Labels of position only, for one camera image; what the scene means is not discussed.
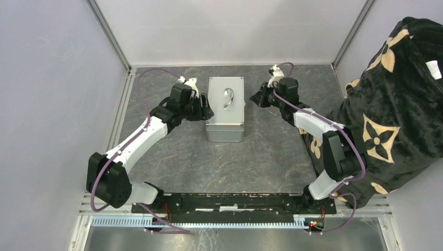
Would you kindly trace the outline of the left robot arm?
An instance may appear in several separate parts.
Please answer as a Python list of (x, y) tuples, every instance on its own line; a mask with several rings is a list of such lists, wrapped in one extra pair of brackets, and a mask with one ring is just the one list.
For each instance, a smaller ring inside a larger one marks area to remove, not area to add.
[(170, 95), (148, 113), (144, 122), (124, 141), (104, 154), (88, 160), (86, 189), (91, 209), (120, 208), (126, 203), (143, 203), (151, 213), (164, 207), (161, 189), (148, 182), (130, 181), (129, 173), (138, 160), (183, 120), (205, 121), (214, 113), (206, 93), (200, 93), (196, 78), (180, 78)]

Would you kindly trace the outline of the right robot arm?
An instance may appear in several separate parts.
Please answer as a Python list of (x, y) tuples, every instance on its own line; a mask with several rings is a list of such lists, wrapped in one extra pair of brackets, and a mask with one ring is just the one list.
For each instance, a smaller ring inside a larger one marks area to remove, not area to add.
[(316, 213), (323, 206), (322, 199), (366, 175), (366, 151), (359, 127), (334, 122), (300, 102), (296, 79), (283, 77), (263, 83), (250, 100), (261, 108), (278, 108), (284, 121), (306, 131), (321, 147), (323, 171), (305, 189), (301, 200), (306, 212)]

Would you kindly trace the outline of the grey metal case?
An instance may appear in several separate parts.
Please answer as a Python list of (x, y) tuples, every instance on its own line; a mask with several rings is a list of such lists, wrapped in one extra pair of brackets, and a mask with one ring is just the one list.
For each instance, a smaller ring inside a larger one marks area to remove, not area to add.
[(210, 77), (208, 102), (214, 116), (205, 123), (211, 142), (241, 142), (244, 133), (244, 78)]

